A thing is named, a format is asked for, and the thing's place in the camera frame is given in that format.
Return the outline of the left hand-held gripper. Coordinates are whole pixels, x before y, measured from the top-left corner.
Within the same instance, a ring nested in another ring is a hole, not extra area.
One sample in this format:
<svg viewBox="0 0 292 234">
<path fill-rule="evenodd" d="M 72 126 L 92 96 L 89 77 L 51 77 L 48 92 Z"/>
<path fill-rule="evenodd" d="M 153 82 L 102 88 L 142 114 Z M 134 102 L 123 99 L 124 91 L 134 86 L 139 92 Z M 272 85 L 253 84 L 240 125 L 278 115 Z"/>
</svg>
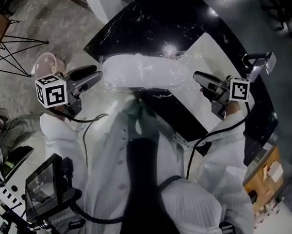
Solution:
<svg viewBox="0 0 292 234">
<path fill-rule="evenodd" d="M 96 70 L 96 65 L 88 65 L 71 70 L 69 76 L 50 74 L 36 79 L 38 101 L 58 118 L 75 117 L 82 111 L 81 92 L 102 79 L 103 73 Z"/>
</svg>

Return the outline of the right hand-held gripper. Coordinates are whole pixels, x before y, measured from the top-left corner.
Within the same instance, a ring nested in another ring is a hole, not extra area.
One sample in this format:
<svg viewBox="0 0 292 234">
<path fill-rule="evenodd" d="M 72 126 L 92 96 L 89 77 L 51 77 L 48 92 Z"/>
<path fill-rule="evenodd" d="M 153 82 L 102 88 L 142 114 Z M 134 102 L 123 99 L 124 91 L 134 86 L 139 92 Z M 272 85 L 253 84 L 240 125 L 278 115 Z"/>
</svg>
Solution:
<svg viewBox="0 0 292 234">
<path fill-rule="evenodd" d="M 201 85 L 200 92 L 209 102 L 212 102 L 212 112 L 221 120 L 225 117 L 229 102 L 248 103 L 251 83 L 248 79 L 227 77 L 222 81 L 201 71 L 196 71 L 193 79 Z"/>
</svg>

